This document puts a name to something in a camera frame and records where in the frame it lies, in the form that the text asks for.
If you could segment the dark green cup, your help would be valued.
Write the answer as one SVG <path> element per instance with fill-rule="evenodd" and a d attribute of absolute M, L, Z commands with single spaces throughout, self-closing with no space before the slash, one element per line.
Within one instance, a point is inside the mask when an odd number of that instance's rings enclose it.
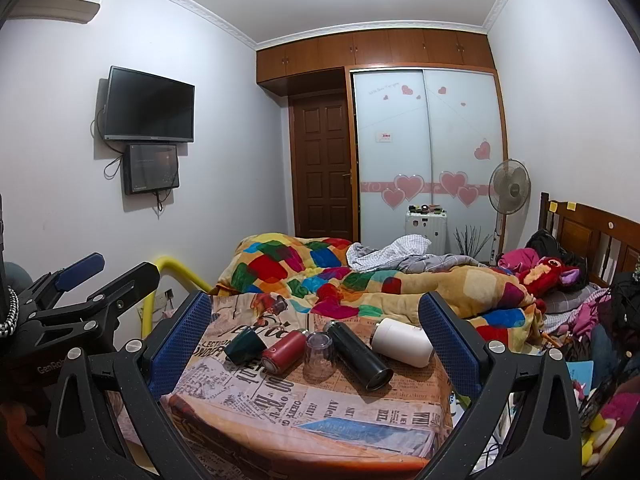
<path fill-rule="evenodd" d="M 236 366 L 260 359 L 267 346 L 251 327 L 244 327 L 224 347 L 224 354 Z"/>

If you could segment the red thermos cup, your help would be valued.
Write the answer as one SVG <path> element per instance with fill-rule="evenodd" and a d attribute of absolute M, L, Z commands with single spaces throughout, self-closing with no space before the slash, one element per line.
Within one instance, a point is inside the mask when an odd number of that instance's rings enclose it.
<path fill-rule="evenodd" d="M 305 354 L 308 332 L 293 330 L 262 352 L 262 367 L 271 375 L 281 375 Z"/>

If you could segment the clear plastic cup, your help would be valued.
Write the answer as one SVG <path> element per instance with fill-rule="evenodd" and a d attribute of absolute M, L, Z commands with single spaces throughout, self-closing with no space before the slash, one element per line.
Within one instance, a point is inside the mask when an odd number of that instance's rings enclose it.
<path fill-rule="evenodd" d="M 324 382 L 335 372 L 335 349 L 325 332 L 314 332 L 306 340 L 303 374 L 308 382 Z"/>

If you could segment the red plush toy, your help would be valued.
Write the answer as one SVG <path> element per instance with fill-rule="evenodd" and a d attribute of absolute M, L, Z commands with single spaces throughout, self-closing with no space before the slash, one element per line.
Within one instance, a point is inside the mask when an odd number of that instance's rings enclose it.
<path fill-rule="evenodd" d="M 566 286 L 572 286 L 580 278 L 578 266 L 568 266 L 560 258 L 544 257 L 528 271 L 518 274 L 518 280 L 534 297 L 544 296 Z"/>

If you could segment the black backpack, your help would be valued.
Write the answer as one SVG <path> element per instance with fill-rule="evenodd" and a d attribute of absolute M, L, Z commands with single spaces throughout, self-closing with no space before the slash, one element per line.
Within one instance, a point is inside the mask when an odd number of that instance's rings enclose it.
<path fill-rule="evenodd" d="M 587 274 L 587 260 L 576 255 L 561 246 L 560 242 L 546 229 L 539 229 L 525 244 L 526 248 L 532 248 L 539 258 L 558 258 L 567 266 L 577 266 L 581 274 Z"/>

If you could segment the colourful patchwork quilt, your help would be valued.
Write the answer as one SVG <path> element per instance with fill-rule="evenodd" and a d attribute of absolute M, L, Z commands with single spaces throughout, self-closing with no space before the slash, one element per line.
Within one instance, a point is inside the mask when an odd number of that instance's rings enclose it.
<path fill-rule="evenodd" d="M 420 297 L 437 292 L 487 341 L 498 340 L 523 353 L 542 344 L 544 306 L 515 276 L 486 266 L 413 274 L 358 272 L 347 265 L 349 245 L 342 238 L 282 233 L 245 237 L 213 294 L 281 297 L 303 314 L 338 320 L 393 318 L 416 325 Z"/>

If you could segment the black thermos bottle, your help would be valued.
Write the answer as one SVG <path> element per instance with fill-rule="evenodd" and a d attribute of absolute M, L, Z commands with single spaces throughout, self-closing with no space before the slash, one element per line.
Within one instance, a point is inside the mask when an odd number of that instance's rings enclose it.
<path fill-rule="evenodd" d="M 390 382 L 393 370 L 345 323 L 331 320 L 323 330 L 332 339 L 337 356 L 367 391 L 381 389 Z"/>

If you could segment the dry twig decoration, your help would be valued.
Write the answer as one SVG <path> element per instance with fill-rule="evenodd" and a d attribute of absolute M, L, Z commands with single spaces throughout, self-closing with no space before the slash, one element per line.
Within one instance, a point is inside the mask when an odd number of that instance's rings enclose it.
<path fill-rule="evenodd" d="M 477 259 L 480 253 L 494 239 L 494 234 L 484 233 L 480 226 L 469 226 L 454 229 L 454 241 L 462 256 Z"/>

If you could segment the white grey crumpled cloth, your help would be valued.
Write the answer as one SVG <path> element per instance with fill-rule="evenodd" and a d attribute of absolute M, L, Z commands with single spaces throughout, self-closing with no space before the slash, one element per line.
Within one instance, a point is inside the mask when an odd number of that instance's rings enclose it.
<path fill-rule="evenodd" d="M 354 243 L 346 252 L 348 266 L 356 272 L 396 270 L 405 274 L 445 272 L 455 266 L 484 266 L 466 255 L 436 255 L 431 252 L 432 242 L 424 235 L 409 234 L 399 237 L 382 248 Z"/>

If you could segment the small white cabinet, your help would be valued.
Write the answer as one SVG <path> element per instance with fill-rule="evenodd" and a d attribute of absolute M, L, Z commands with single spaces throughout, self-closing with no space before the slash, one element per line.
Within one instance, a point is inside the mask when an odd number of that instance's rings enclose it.
<path fill-rule="evenodd" d="M 405 234 L 418 234 L 430 242 L 430 251 L 435 255 L 443 255 L 447 249 L 448 216 L 439 206 L 409 205 L 405 216 Z"/>

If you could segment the white standing fan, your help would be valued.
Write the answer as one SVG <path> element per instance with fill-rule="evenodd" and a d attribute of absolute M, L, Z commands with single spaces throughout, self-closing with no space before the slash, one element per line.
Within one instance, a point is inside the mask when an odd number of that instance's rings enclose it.
<path fill-rule="evenodd" d="M 488 198 L 497 214 L 494 239 L 491 245 L 490 261 L 496 263 L 502 253 L 506 219 L 520 211 L 529 200 L 529 172 L 517 159 L 509 158 L 494 169 L 490 176 Z"/>

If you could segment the brown wooden door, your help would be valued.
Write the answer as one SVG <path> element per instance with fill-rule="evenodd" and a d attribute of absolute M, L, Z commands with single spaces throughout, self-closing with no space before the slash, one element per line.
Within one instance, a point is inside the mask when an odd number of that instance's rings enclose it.
<path fill-rule="evenodd" d="M 290 147 L 295 234 L 352 240 L 352 147 L 346 94 L 292 99 Z"/>

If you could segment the white sliding wardrobe with hearts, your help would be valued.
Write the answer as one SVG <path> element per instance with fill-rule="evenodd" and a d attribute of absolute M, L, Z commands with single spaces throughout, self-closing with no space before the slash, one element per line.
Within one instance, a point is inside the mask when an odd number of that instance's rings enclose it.
<path fill-rule="evenodd" d="M 503 160 L 496 78 L 485 72 L 422 68 L 352 73 L 361 243 L 383 247 L 405 235 L 409 205 L 442 207 L 446 252 L 454 229 L 495 231 L 488 198 Z"/>

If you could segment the brown overhead wooden cabinets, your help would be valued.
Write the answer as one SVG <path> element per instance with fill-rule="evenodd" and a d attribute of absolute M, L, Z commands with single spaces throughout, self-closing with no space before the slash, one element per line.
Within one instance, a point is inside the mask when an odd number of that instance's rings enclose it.
<path fill-rule="evenodd" d="M 349 66 L 495 67 L 487 37 L 448 29 L 391 28 L 341 32 L 256 53 L 256 82 L 278 96 L 345 85 Z"/>

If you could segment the small black wall monitor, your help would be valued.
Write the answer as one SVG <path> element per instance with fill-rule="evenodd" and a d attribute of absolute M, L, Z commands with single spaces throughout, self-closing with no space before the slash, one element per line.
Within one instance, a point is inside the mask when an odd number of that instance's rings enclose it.
<path fill-rule="evenodd" d="M 154 193 L 179 186 L 178 151 L 174 144 L 128 144 L 122 155 L 126 195 Z"/>

